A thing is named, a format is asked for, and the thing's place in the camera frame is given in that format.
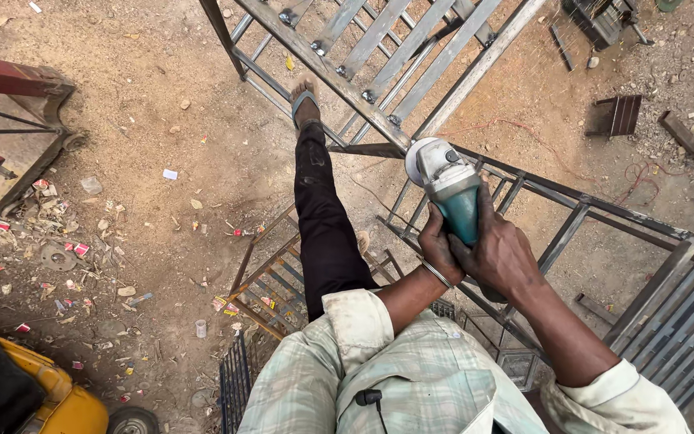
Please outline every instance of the dirty hand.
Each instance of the dirty hand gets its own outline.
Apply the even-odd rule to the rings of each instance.
[[[472,250],[449,234],[452,253],[477,282],[492,286],[511,303],[526,291],[547,285],[524,231],[494,211],[485,176],[478,188],[478,232]]]
[[[452,256],[449,249],[447,233],[441,230],[443,226],[443,215],[438,207],[433,203],[427,204],[429,217],[422,232],[419,232],[419,247],[425,260],[430,263],[449,283],[457,285],[465,277],[465,272],[459,267],[457,261]]]

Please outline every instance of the dirt ground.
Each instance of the dirt ground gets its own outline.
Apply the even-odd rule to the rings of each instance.
[[[232,324],[240,322],[243,330],[253,324],[217,312],[211,303],[214,296],[228,294],[249,240],[226,235],[231,231],[226,222],[253,231],[292,203],[292,124],[251,85],[239,81],[196,1],[37,3],[43,10],[40,14],[27,2],[0,2],[0,18],[12,17],[0,26],[0,59],[52,66],[76,83],[61,117],[73,131],[86,133],[87,144],[61,153],[53,164],[55,172],[46,172],[44,178],[76,213],[79,228],[70,237],[92,245],[92,237],[104,232],[98,229],[99,221],[106,219],[110,228],[104,240],[120,247],[124,259],[119,268],[99,262],[99,280],[84,276],[79,267],[69,272],[46,270],[38,257],[28,254],[29,249],[39,251],[38,240],[18,239],[15,246],[14,237],[0,231],[0,263],[5,266],[0,272],[0,335],[53,358],[111,409],[123,405],[120,397],[128,394],[130,401],[124,405],[154,410],[161,427],[167,423],[171,432],[205,432],[216,414],[206,416],[209,410],[192,405],[191,397],[198,390],[215,389],[220,357],[235,333]],[[490,18],[492,27],[498,28],[518,3],[505,0]],[[233,12],[227,24],[234,27],[243,15],[241,9],[228,0],[220,4]],[[281,7],[275,0],[271,4]],[[380,7],[373,0],[371,4]],[[422,11],[417,6],[410,7],[414,18]],[[305,15],[299,28],[314,37],[336,7],[316,1],[315,13]],[[648,5],[642,8],[641,26],[657,44],[637,45],[628,30],[621,44],[594,53],[600,63],[587,69],[590,42],[558,2],[548,2],[439,135],[694,231],[694,162],[656,121],[663,111],[672,110],[694,132],[694,116],[689,116],[694,113],[694,0],[686,0],[671,14]],[[543,23],[537,21],[541,16]],[[576,63],[571,73],[547,30],[549,23],[559,26],[570,46]],[[402,25],[394,29],[401,37],[408,34]],[[350,25],[329,57],[346,55],[347,45],[359,35],[359,29]],[[253,24],[239,46],[251,53],[263,36]],[[413,133],[435,107],[477,47],[471,41],[460,54],[464,61],[457,59],[448,68],[403,124],[407,133]],[[290,86],[303,69],[295,60],[293,71],[287,70],[286,55],[273,42],[259,64]],[[382,62],[376,51],[365,69],[376,71]],[[363,83],[368,76],[358,74],[354,81]],[[599,122],[591,109],[594,100],[628,94],[645,95],[633,136],[611,141],[584,137],[583,132]],[[186,109],[183,100],[190,102]],[[322,108],[335,130],[352,115],[327,90]],[[494,119],[526,128],[490,123]],[[379,140],[370,133],[364,143]],[[386,211],[355,182],[390,205],[406,181],[402,162],[346,154],[333,154],[333,162],[337,191],[353,226],[371,232],[370,250],[382,256],[381,251],[389,248],[405,271],[413,269],[418,262],[412,251],[376,220]],[[643,172],[647,181],[634,186],[636,174],[647,164]],[[163,178],[164,169],[178,172],[178,179]],[[99,198],[96,202],[86,203],[91,196],[80,180],[93,175],[103,191],[94,196]],[[421,197],[421,190],[413,188],[400,215],[411,215]],[[192,199],[202,208],[196,209]],[[118,205],[122,212],[115,209]],[[560,205],[523,192],[506,217],[524,229],[539,257],[567,214]],[[193,231],[192,222],[206,225],[207,231]],[[282,233],[270,236],[248,269],[267,259],[286,239]],[[574,296],[585,292],[621,313],[667,256],[668,252],[630,235],[586,222],[548,280],[603,336],[606,324],[575,305]],[[82,291],[67,288],[68,279],[80,282]],[[44,300],[40,283],[55,286]],[[12,291],[5,294],[2,288],[8,284]],[[114,295],[123,286],[135,286],[137,296],[148,292],[154,296],[136,305],[137,311],[128,311],[122,305],[126,297]],[[76,305],[64,317],[52,319],[57,316],[53,299],[64,298]],[[85,298],[92,301],[89,314],[82,308]],[[461,294],[447,298],[476,311]],[[59,322],[72,316],[72,322]],[[195,336],[198,319],[208,323],[206,339]],[[110,320],[121,322],[118,329],[101,327]],[[13,331],[13,324],[22,321],[32,325],[30,333]],[[496,328],[490,330],[496,334]],[[263,333],[257,336],[267,342],[274,339]],[[107,341],[113,347],[98,349]],[[160,360],[155,358],[157,342]],[[71,368],[74,360],[84,364],[81,371]],[[126,368],[131,361],[129,375]]]

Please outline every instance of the tire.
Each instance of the tire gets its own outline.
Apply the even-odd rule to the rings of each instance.
[[[109,417],[106,434],[159,434],[159,423],[151,411],[126,407]]]

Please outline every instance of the black pants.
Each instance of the black pants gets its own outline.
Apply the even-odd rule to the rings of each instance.
[[[302,233],[304,298],[309,321],[323,315],[325,294],[380,286],[361,258],[355,231],[336,196],[331,157],[319,122],[305,122],[296,143],[294,199]]]

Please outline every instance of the yellow vehicle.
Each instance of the yellow vehicle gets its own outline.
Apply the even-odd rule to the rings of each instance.
[[[0,434],[158,434],[150,411],[106,407],[52,360],[0,338]]]

